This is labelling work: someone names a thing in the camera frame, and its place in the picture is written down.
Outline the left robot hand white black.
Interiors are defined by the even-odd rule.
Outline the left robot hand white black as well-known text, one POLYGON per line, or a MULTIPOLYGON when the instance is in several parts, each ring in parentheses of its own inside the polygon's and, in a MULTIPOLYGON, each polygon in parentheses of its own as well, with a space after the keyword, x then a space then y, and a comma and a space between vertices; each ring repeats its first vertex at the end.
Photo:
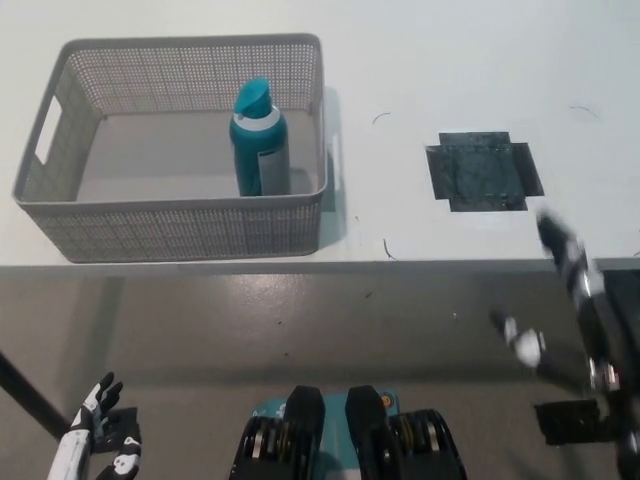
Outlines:
POLYGON ((115 374, 107 373, 92 388, 62 436, 48 479, 85 479, 91 455, 109 436, 121 442, 116 456, 97 479, 135 479, 140 470, 142 436, 136 419, 126 420, 114 412, 123 389, 115 374))

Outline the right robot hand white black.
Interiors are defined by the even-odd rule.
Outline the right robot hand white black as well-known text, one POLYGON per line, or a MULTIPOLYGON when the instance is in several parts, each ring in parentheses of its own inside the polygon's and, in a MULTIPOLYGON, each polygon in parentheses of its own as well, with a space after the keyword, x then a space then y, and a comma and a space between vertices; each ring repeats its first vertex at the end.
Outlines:
POLYGON ((520 328, 515 317, 500 310, 491 322, 517 360, 539 377, 578 394, 596 392, 609 415, 596 426, 616 449, 622 479, 639 477, 639 346, 632 329, 615 306, 601 270, 589 259, 583 243, 561 220, 547 211, 537 216, 543 248, 576 309, 583 344, 581 362, 570 362, 558 344, 534 328, 520 328))

